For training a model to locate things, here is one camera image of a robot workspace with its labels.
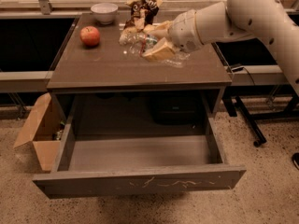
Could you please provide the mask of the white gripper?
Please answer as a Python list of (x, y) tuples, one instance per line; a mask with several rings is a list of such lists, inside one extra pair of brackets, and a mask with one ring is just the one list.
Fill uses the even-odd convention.
[(143, 36), (149, 35), (159, 41), (151, 49), (142, 53), (142, 57), (148, 61), (168, 60), (179, 49), (184, 52), (193, 52), (203, 47), (197, 31), (194, 9), (179, 14), (173, 21), (164, 21), (158, 25), (146, 25), (143, 29)]

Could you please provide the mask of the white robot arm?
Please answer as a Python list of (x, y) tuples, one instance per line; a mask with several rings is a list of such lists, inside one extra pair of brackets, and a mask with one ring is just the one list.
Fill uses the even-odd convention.
[(190, 53), (214, 42), (256, 37), (299, 94), (299, 26), (279, 0), (227, 0), (192, 9), (151, 34), (158, 38), (158, 43), (143, 53), (151, 61), (168, 59), (179, 50)]

